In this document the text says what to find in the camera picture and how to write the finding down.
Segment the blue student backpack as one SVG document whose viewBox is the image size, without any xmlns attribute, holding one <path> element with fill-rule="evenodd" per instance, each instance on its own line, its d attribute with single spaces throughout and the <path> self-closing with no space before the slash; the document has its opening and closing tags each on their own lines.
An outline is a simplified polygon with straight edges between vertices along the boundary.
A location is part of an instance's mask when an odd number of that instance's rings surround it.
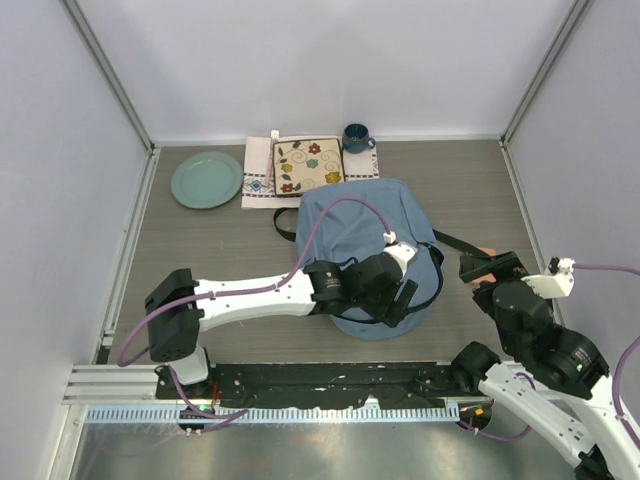
<svg viewBox="0 0 640 480">
<path fill-rule="evenodd" d="M 432 228 L 427 215 L 406 183 L 396 179 L 370 179 L 325 185 L 305 193 L 298 207 L 295 231 L 276 231 L 296 244 L 304 266 L 333 262 L 345 272 L 356 272 L 385 246 L 379 218 L 383 217 L 397 240 L 416 246 L 407 280 L 418 284 L 405 318 L 395 328 L 372 319 L 364 306 L 331 316 L 345 334 L 363 340 L 404 335 L 421 325 L 433 309 L 444 280 L 444 244 L 464 254 L 483 256 L 477 247 Z"/>
</svg>

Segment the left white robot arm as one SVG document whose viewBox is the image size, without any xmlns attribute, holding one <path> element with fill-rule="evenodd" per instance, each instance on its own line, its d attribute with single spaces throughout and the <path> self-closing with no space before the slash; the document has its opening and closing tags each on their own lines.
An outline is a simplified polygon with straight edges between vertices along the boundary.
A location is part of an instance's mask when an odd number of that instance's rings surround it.
<svg viewBox="0 0 640 480">
<path fill-rule="evenodd" d="M 174 272 L 174 292 L 162 285 L 147 302 L 152 361 L 171 366 L 179 388 L 190 398 L 205 397 L 213 385 L 201 333 L 239 321 L 273 315 L 364 313 L 361 324 L 396 327 L 417 290 L 408 279 L 418 252 L 398 243 L 358 262 L 315 261 L 287 275 L 232 281 L 196 281 L 188 269 Z"/>
</svg>

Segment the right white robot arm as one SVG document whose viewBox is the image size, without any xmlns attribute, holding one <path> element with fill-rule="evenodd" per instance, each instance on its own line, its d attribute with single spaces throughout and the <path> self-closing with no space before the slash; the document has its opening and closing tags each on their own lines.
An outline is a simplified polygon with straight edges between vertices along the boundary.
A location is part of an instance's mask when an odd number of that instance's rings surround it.
<svg viewBox="0 0 640 480">
<path fill-rule="evenodd" d="M 547 440 L 578 479 L 636 479 L 639 425 L 621 400 L 621 370 L 610 368 L 583 334 L 554 320 L 552 300 L 574 287 L 577 263 L 554 257 L 531 275 L 513 252 L 464 254 L 459 277 L 478 281 L 473 299 L 496 326 L 513 372 L 472 342 L 452 361 L 457 391 L 478 391 L 507 407 Z"/>
</svg>

